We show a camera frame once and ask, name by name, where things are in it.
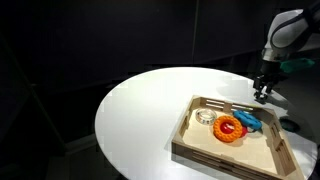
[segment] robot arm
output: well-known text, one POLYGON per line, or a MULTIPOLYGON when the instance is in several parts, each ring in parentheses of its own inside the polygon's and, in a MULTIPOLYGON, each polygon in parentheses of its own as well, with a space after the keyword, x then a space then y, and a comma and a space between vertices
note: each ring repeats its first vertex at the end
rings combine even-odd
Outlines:
POLYGON ((280 62, 289 55, 320 48, 320 1, 304 10, 293 10, 278 14, 270 27, 268 42, 262 52, 261 76, 254 80, 255 98, 264 101, 278 83, 280 62))

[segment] blue toy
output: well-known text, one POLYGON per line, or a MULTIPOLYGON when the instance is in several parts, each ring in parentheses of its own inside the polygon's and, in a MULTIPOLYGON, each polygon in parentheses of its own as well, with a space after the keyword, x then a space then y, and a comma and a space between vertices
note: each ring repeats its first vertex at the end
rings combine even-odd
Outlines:
POLYGON ((258 119, 243 111, 234 111, 233 116, 237 118, 243 126, 250 127, 254 130, 259 130, 262 127, 262 123, 258 119))

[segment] white round table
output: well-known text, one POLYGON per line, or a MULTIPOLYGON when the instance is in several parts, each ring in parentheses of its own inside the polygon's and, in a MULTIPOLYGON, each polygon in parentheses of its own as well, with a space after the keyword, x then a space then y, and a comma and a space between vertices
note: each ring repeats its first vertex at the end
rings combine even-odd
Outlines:
MULTIPOLYGON (((95 120, 98 143, 110 163, 130 180, 237 179, 182 157, 171 160, 171 140, 192 95, 260 105, 254 101, 252 84, 248 78, 206 68, 166 68, 134 76, 101 102, 95 120)), ((275 92, 272 98, 286 101, 275 92)), ((281 107, 264 106, 278 117, 286 115, 281 107)), ((317 146, 294 133, 287 135, 307 179, 317 146)))

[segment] orange toy ring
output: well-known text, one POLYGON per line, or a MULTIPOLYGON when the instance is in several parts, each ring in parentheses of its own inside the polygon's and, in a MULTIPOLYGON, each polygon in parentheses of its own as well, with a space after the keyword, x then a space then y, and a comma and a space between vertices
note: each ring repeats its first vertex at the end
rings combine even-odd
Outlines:
POLYGON ((242 134, 242 125, 239 120, 232 116, 220 116, 214 121, 213 124, 213 134, 218 138, 220 141, 230 143, 234 140, 240 138, 242 134), (222 123, 229 123, 234 126, 234 130, 230 134, 225 134, 221 131, 221 124, 222 123))

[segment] wooden tray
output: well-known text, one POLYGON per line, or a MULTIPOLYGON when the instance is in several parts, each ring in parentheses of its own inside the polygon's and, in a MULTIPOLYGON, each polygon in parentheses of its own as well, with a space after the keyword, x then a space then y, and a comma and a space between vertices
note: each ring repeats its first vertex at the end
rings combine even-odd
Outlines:
POLYGON ((193 96, 172 140, 172 153, 242 179, 304 179, 277 116, 267 108, 193 96), (262 132, 223 143, 212 125, 196 120, 198 108, 210 108, 218 117, 243 110, 262 122, 262 132))

